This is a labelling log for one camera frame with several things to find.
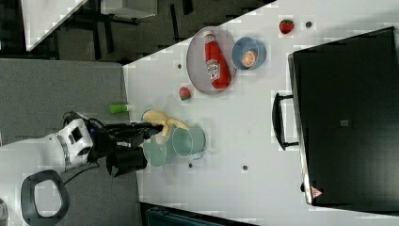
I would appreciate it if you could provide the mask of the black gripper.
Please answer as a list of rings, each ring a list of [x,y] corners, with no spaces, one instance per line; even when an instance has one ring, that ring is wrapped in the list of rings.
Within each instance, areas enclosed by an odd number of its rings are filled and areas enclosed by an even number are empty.
[[[93,147],[90,150],[91,159],[106,157],[112,153],[138,147],[143,141],[147,130],[161,132],[164,126],[142,123],[102,124],[99,121],[90,122],[90,137]]]

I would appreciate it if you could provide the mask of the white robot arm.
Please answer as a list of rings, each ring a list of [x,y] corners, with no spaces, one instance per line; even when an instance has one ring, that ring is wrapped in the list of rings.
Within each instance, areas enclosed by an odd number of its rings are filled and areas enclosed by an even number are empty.
[[[95,163],[116,151],[131,151],[163,130],[150,122],[104,124],[97,119],[67,120],[45,137],[9,143],[1,148],[1,177],[16,179],[43,170],[58,173]]]

